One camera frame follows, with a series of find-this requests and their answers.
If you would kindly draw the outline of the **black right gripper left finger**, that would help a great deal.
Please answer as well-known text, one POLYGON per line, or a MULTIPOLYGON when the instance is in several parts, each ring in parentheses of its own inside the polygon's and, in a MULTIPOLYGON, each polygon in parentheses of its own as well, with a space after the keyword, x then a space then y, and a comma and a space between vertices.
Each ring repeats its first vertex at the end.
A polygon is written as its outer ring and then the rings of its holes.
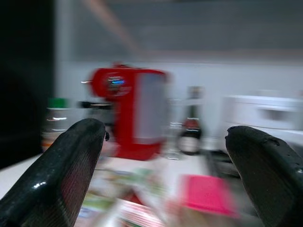
POLYGON ((105 139, 92 118, 62 133, 0 200, 0 225, 74 226, 105 139))

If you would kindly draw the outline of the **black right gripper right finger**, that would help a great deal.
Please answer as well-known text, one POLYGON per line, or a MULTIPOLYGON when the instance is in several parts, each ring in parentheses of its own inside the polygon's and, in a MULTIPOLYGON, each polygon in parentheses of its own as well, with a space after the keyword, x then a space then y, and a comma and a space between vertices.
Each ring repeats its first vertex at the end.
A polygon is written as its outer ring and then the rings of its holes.
POLYGON ((303 159, 284 140, 248 126, 227 130, 225 145, 266 227, 303 225, 303 159))

